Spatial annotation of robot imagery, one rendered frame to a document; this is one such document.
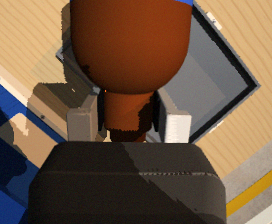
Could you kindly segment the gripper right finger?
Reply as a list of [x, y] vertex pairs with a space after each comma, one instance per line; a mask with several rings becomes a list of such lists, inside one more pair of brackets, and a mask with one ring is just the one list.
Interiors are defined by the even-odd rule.
[[188, 143], [191, 115], [178, 111], [163, 87], [154, 91], [152, 122], [161, 143]]

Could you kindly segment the dark brown bottle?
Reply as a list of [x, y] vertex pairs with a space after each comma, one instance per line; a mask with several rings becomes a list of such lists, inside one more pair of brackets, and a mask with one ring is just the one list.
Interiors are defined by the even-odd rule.
[[71, 46], [84, 75], [104, 90], [112, 142], [144, 142], [154, 91], [182, 67], [193, 0], [70, 0]]

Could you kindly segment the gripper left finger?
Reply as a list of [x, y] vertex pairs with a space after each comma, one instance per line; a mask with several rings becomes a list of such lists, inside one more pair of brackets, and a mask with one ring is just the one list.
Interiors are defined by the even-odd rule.
[[93, 86], [80, 108], [66, 113], [68, 141], [95, 141], [104, 122], [104, 90]]

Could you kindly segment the dark blue crate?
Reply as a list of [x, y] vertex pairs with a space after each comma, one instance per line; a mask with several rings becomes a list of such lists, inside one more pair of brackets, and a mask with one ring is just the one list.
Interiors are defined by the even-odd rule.
[[30, 182], [64, 141], [0, 84], [0, 224], [28, 224]]

